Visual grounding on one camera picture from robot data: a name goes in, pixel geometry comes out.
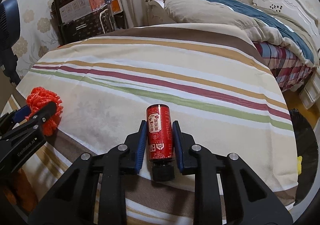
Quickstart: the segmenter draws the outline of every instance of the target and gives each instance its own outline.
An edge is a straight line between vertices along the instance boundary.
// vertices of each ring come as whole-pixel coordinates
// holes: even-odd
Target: plaid bedding
[[[300,83],[312,72],[312,68],[303,64],[287,48],[268,42],[253,42],[253,44],[276,78],[282,92]]]

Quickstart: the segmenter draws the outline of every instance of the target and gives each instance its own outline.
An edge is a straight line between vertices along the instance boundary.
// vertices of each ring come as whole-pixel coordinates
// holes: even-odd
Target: orange yarn
[[[60,97],[53,91],[48,91],[43,87],[36,87],[31,91],[31,94],[27,97],[27,105],[31,109],[31,114],[26,117],[29,120],[38,110],[47,105],[50,101],[53,101],[57,105],[57,112],[42,125],[43,134],[45,136],[51,136],[60,123],[63,106]]]

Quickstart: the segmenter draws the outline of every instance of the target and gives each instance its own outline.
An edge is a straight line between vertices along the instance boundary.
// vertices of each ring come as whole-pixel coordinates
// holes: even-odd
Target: red can
[[[153,163],[152,177],[156,182],[174,179],[174,160],[170,110],[167,105],[147,108],[149,161]]]
[[[167,105],[155,104],[147,108],[149,160],[173,157],[172,126]]]

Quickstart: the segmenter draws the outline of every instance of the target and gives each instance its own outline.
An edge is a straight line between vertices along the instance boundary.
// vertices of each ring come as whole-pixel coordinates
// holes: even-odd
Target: black cap
[[[170,164],[154,165],[152,178],[155,182],[167,182],[174,180],[174,167]]]

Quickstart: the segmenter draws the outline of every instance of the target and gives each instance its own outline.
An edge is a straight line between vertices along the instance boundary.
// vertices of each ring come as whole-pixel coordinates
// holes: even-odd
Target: white headboard
[[[294,19],[311,36],[316,49],[320,48],[318,18],[300,0],[253,0],[253,5],[272,9]]]

